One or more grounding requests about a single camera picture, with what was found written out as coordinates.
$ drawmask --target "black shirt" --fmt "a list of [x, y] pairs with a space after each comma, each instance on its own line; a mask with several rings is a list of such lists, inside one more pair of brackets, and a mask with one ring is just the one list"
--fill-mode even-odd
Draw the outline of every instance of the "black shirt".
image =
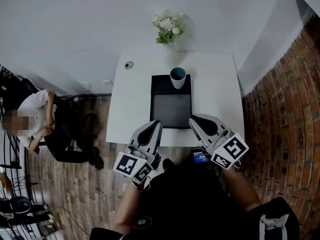
[[[298, 220], [282, 197], [245, 212], [223, 191], [215, 171], [175, 166], [155, 177], [143, 193], [130, 239], [259, 239], [260, 218], [289, 214], [288, 239], [299, 239]], [[94, 228], [90, 240], [118, 240], [121, 234]], [[282, 229], [265, 231], [265, 239], [282, 239]]]

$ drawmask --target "hand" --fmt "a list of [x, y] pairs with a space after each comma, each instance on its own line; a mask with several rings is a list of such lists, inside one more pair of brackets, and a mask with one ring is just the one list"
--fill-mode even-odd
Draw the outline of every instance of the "hand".
[[54, 121], [54, 118], [52, 117], [52, 115], [46, 116], [45, 122], [46, 122], [48, 128], [52, 128], [55, 124], [55, 121]]
[[50, 135], [50, 134], [52, 134], [52, 132], [53, 132], [53, 128], [52, 127], [46, 127], [46, 128], [42, 128], [39, 132], [38, 132], [38, 134], [41, 136], [41, 137], [45, 137], [45, 136], [48, 136], [48, 135]]

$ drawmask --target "white flowers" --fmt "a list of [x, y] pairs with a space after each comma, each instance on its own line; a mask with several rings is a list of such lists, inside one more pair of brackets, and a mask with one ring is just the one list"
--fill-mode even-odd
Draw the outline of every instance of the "white flowers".
[[184, 32], [184, 14], [165, 11], [162, 15], [153, 15], [152, 24], [158, 29], [159, 37], [156, 42], [159, 44], [171, 44]]

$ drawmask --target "human arm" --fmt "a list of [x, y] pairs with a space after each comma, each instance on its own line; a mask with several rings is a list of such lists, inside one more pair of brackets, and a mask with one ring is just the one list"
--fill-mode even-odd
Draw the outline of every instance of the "human arm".
[[29, 147], [27, 147], [27, 149], [29, 151], [34, 152], [36, 150], [36, 148], [39, 146], [39, 142], [41, 141], [41, 139], [45, 136], [48, 136], [50, 134], [52, 134], [53, 129], [52, 128], [42, 128], [36, 135], [36, 137], [31, 140]]
[[48, 100], [46, 102], [46, 117], [45, 122], [48, 127], [52, 127], [54, 125], [53, 118], [53, 108], [54, 108], [54, 99], [55, 99], [55, 91], [54, 90], [46, 90], [48, 93]]
[[114, 216], [114, 231], [124, 236], [130, 233], [138, 214], [141, 196], [142, 192], [130, 182]]
[[229, 170], [222, 169], [224, 180], [228, 186], [230, 197], [245, 211], [249, 212], [261, 205], [253, 186], [242, 172], [237, 172], [232, 166]]

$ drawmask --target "black pants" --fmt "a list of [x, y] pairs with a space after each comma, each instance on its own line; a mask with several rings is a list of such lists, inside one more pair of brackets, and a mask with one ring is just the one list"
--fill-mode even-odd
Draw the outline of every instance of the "black pants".
[[[59, 162], [88, 162], [93, 145], [78, 126], [77, 115], [72, 113], [65, 101], [55, 98], [54, 103], [57, 106], [54, 113], [54, 130], [52, 134], [44, 137], [49, 151]], [[66, 150], [71, 140], [75, 140], [82, 151]]]
[[27, 213], [15, 213], [14, 218], [9, 219], [8, 223], [10, 225], [29, 225], [33, 223], [44, 222], [50, 219], [48, 216], [48, 212], [41, 215], [28, 216], [30, 213], [38, 213], [41, 211], [45, 211], [43, 205], [32, 205], [31, 209]]

